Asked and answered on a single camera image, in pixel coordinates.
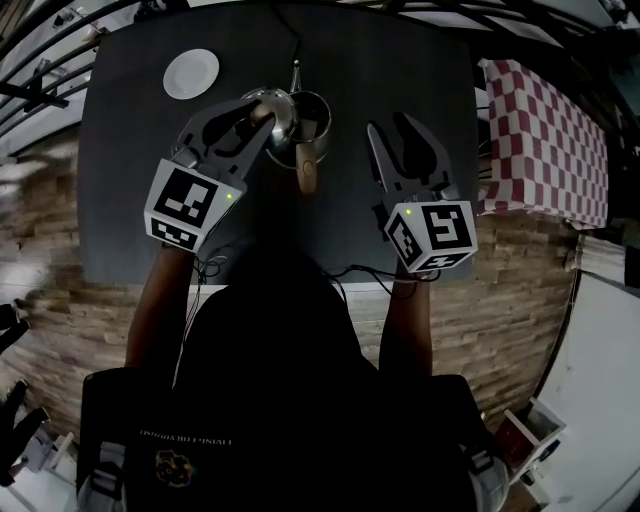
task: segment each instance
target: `shirt logo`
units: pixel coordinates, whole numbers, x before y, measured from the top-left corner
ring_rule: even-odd
[[[171,450],[156,453],[156,477],[169,487],[186,487],[191,483],[194,468],[184,455]]]

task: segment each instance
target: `black shirt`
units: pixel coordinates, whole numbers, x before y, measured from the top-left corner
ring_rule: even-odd
[[[112,441],[126,446],[134,512],[387,500],[475,510],[459,445],[488,434],[466,381],[385,381],[340,295],[306,263],[294,275],[209,298],[171,391],[132,368],[89,376],[78,486]]]

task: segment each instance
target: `cable wire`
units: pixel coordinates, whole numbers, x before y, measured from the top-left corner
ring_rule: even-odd
[[[335,281],[338,283],[338,285],[340,286],[340,291],[342,292],[342,296],[343,299],[345,301],[345,303],[347,302],[347,297],[346,294],[344,292],[344,288],[342,287],[342,285],[340,284],[340,281],[338,281],[338,278],[343,277],[345,275],[347,275],[349,272],[366,272],[368,274],[370,274],[377,282],[380,286],[382,286],[383,290],[385,292],[387,292],[392,298],[397,299],[397,300],[407,300],[410,299],[411,297],[413,297],[416,293],[416,290],[418,288],[418,283],[432,283],[434,281],[437,281],[438,279],[440,279],[440,275],[442,274],[442,272],[437,269],[436,272],[436,276],[431,278],[431,273],[429,273],[426,277],[411,277],[411,276],[406,276],[406,275],[398,275],[396,273],[393,272],[385,272],[384,270],[378,270],[375,268],[371,268],[371,267],[367,267],[365,265],[349,265],[348,267],[346,267],[342,272],[339,272],[338,274],[330,274],[327,271],[324,271],[324,275],[331,279],[332,281]],[[409,295],[406,296],[402,296],[402,295],[397,295],[395,293],[393,293],[392,290],[390,290],[389,288],[387,288],[387,286],[382,282],[382,280],[380,279],[379,276],[386,276],[386,277],[393,277],[393,280],[395,282],[398,283],[413,283],[413,290],[411,291],[411,293]]]
[[[282,15],[282,13],[280,12],[280,9],[278,9],[275,3],[269,2],[269,5],[271,6],[271,10],[273,11],[274,16],[278,18],[278,21],[280,22],[280,24],[287,30],[287,32],[289,32],[289,34],[291,34],[291,36],[296,41],[296,45],[293,49],[293,55],[291,56],[291,65],[293,65],[294,61],[298,58],[298,50],[300,50],[300,34],[298,34],[298,32],[296,32],[291,27],[291,25],[289,25],[287,20],[284,19],[284,16]]]
[[[222,262],[215,261],[216,258],[224,258]],[[195,257],[195,262],[193,265],[194,270],[198,274],[198,289],[196,290],[196,297],[191,304],[191,308],[189,308],[189,312],[187,313],[187,321],[185,323],[183,342],[187,339],[187,334],[189,333],[189,329],[191,329],[191,325],[196,318],[196,313],[198,312],[198,306],[200,305],[200,288],[203,284],[207,284],[207,279],[210,277],[217,276],[221,271],[221,265],[226,263],[226,256],[213,256],[206,261],[201,261],[197,256]],[[207,267],[215,266],[216,270],[213,274],[208,274],[206,272]]]

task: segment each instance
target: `black metal railing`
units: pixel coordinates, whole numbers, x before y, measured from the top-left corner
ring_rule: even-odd
[[[93,69],[93,63],[71,71],[41,90],[34,90],[34,85],[38,83],[38,79],[48,75],[71,59],[98,48],[101,36],[97,34],[93,41],[59,57],[54,62],[48,63],[45,67],[38,70],[21,84],[9,83],[10,80],[24,69],[25,66],[53,45],[63,40],[65,37],[104,16],[133,5],[138,1],[139,0],[117,0],[101,9],[98,9],[97,11],[72,22],[66,28],[60,30],[55,36],[40,44],[24,57],[20,58],[12,69],[0,78],[0,95],[5,96],[5,98],[0,101],[0,110],[7,107],[9,102],[15,98],[20,98],[25,101],[17,104],[8,112],[2,114],[2,117],[0,117],[0,137],[6,135],[20,123],[26,121],[45,108],[65,108],[68,105],[66,98],[71,96],[71,94],[75,94],[76,92],[85,89],[88,82],[82,83],[59,95],[55,95],[54,93],[60,85],[91,71],[91,69]],[[23,19],[16,26],[13,33],[0,42],[0,61],[6,58],[10,52],[35,29],[48,22],[55,14],[70,3],[71,0],[47,0],[32,14]],[[391,14],[410,14],[434,11],[456,13],[479,23],[485,29],[489,29],[489,33],[493,34],[496,38],[500,38],[503,44],[507,47],[509,47],[509,42],[518,43],[519,41],[523,41],[523,38],[516,35],[502,24],[497,23],[495,21],[496,19],[506,19],[537,26],[560,43],[564,48],[564,51],[566,51],[570,58],[577,63],[580,69],[584,70],[591,76],[591,83],[594,85],[594,88],[597,86],[599,90],[606,92],[611,103],[616,105],[622,112],[626,122],[626,129],[624,131],[620,130],[617,120],[614,119],[607,109],[602,107],[597,99],[597,95],[591,95],[589,91],[585,91],[584,93],[581,92],[585,100],[601,114],[601,117],[612,127],[612,129],[618,131],[625,138],[628,138],[629,134],[631,134],[632,137],[629,142],[633,145],[638,144],[637,141],[640,141],[640,124],[638,123],[636,116],[633,114],[627,102],[613,85],[609,77],[603,76],[601,70],[595,69],[594,63],[591,62],[590,55],[585,54],[584,50],[580,47],[580,39],[582,37],[601,33],[601,29],[577,18],[576,16],[572,16],[571,14],[548,6],[542,6],[532,0],[504,0],[503,4],[494,4],[493,2],[488,2],[486,0],[432,0],[430,3],[430,6],[424,6],[407,2],[406,0],[364,0],[361,2],[355,2],[355,5],[361,7],[379,7],[381,10]],[[13,119],[16,114],[25,109],[25,107],[28,107],[28,112],[20,116],[18,119]]]
[[[66,98],[68,98],[72,94],[82,91],[83,89],[86,89],[88,86],[88,82],[82,83],[77,87],[73,87],[72,89],[59,95],[55,95],[52,93],[59,86],[83,75],[84,73],[87,73],[88,71],[91,71],[93,69],[93,63],[86,64],[79,67],[78,69],[74,69],[73,71],[67,73],[53,83],[46,85],[40,90],[34,89],[33,86],[37,83],[38,79],[41,79],[42,77],[48,75],[56,68],[59,68],[71,59],[74,59],[75,57],[78,57],[85,52],[92,51],[97,48],[100,45],[101,36],[97,34],[94,40],[73,49],[72,51],[59,57],[55,61],[48,63],[46,66],[36,71],[32,76],[30,76],[21,84],[12,84],[10,83],[10,80],[12,80],[30,62],[42,55],[56,43],[62,41],[65,37],[73,34],[83,27],[86,27],[87,25],[90,25],[91,23],[99,20],[104,16],[119,11],[120,9],[124,9],[125,7],[133,5],[138,1],[139,0],[117,0],[116,2],[98,9],[97,11],[71,23],[68,27],[60,30],[55,36],[43,42],[32,51],[30,51],[27,55],[20,58],[20,60],[4,76],[0,78],[0,95],[5,96],[5,98],[0,101],[0,110],[2,110],[9,104],[9,102],[16,98],[26,101],[17,104],[8,112],[3,113],[2,117],[0,117],[0,137],[6,135],[18,125],[33,117],[35,114],[41,112],[45,108],[48,108],[50,106],[58,108],[67,107],[69,102],[66,100]],[[29,34],[31,34],[42,24],[48,22],[56,13],[58,13],[61,9],[63,9],[70,3],[71,0],[48,0],[44,2],[38,9],[27,16],[24,20],[22,20],[13,31],[13,33],[0,43],[0,60],[6,58],[10,54],[10,52],[14,48],[16,48],[16,46]],[[25,113],[20,118],[11,121],[11,119],[16,114],[18,114],[27,106],[30,107],[28,113]]]

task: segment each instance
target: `red and white checkered tablecloth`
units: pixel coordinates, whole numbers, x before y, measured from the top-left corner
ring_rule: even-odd
[[[553,85],[513,60],[483,61],[492,176],[480,214],[526,209],[576,227],[607,220],[604,132]]]

